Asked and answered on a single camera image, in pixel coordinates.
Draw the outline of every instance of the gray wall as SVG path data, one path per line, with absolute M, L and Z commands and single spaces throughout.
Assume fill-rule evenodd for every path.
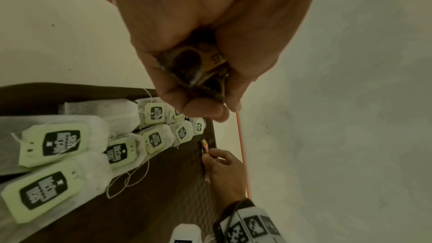
M 432 242 L 432 0 L 314 0 L 240 113 L 292 242 Z

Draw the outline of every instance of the tea bag tag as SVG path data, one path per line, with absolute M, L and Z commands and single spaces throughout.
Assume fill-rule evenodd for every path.
M 165 122 L 164 103 L 147 103 L 144 106 L 144 122 L 148 125 Z
M 175 130 L 175 135 L 176 135 L 179 143 L 182 144 L 182 143 L 190 141 L 192 139 L 192 137 L 194 136 L 194 132 L 190 126 L 180 125 Z
M 131 163 L 137 157 L 135 139 L 128 136 L 111 140 L 104 154 L 108 157 L 111 169 Z
M 193 127 L 195 135 L 201 135 L 207 127 L 207 123 L 203 118 L 195 118 L 193 120 Z
M 34 167 L 87 150 L 89 127 L 85 123 L 45 124 L 22 132 L 18 164 Z
M 145 132 L 143 134 L 143 139 L 146 145 L 146 150 L 149 154 L 152 154 L 165 146 L 165 140 L 162 138 L 162 132 L 160 129 L 156 128 Z
M 181 120 L 184 120 L 186 116 L 183 113 L 181 113 L 179 110 L 173 108 L 172 117 L 176 122 L 179 122 Z
M 85 181 L 78 163 L 64 160 L 5 187 L 1 196 L 17 223 L 27 223 L 78 193 Z

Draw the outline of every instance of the hand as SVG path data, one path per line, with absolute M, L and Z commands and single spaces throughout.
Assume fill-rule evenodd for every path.
M 246 198 L 246 169 L 231 152 L 212 148 L 210 155 L 202 156 L 211 189 L 216 198 L 216 209 L 219 214 L 230 204 Z
M 131 42 L 159 96 L 188 117 L 218 122 L 237 112 L 252 81 L 272 68 L 302 22 L 311 0 L 116 0 Z M 231 65 L 226 106 L 194 98 L 163 72 L 150 53 L 167 50 L 199 26 L 215 31 Z

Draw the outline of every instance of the white tea bag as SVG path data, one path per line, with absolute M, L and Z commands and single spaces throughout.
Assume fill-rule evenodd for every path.
M 0 242 L 19 242 L 105 192 L 107 157 L 85 152 L 0 184 Z
M 59 114 L 94 115 L 109 123 L 116 135 L 131 133 L 140 125 L 138 105 L 127 99 L 96 100 L 79 103 L 64 103 Z
M 0 117 L 0 176 L 30 172 L 84 151 L 106 150 L 109 124 L 96 116 Z
M 169 125 L 158 124 L 141 130 L 138 134 L 142 135 L 146 145 L 149 158 L 152 158 L 172 146 L 176 137 Z
M 192 123 L 193 134 L 202 135 L 207 127 L 206 121 L 203 118 L 189 118 L 189 121 Z
M 170 125 L 172 133 L 176 136 L 173 146 L 190 141 L 194 136 L 194 128 L 189 121 L 180 121 Z
M 171 118 L 171 106 L 161 98 L 145 98 L 135 100 L 138 104 L 140 129 L 158 123 L 169 123 Z
M 147 157 L 143 137 L 134 133 L 118 136 L 109 141 L 104 153 L 108 157 L 114 176 L 120 176 L 139 167 Z
M 184 121 L 186 116 L 181 113 L 179 110 L 175 109 L 173 106 L 171 107 L 171 118 L 169 123 Z

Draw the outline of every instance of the brown tray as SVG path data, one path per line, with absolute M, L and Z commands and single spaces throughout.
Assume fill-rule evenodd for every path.
M 155 90 L 149 92 L 157 96 Z M 135 88 L 55 83 L 12 85 L 0 88 L 0 115 L 56 114 L 63 102 L 147 97 L 144 89 Z M 216 147 L 216 143 L 213 123 L 208 119 L 206 122 L 202 136 L 152 158 L 149 173 L 137 185 L 113 199 L 104 194 L 97 196 L 24 242 L 167 243 L 180 223 L 198 225 L 203 237 L 210 234 L 217 215 L 210 187 L 203 179 L 198 143 L 202 139 L 210 147 Z M 142 166 L 131 183 L 139 180 L 146 168 L 147 165 Z M 120 178 L 110 193 L 121 189 L 123 181 Z

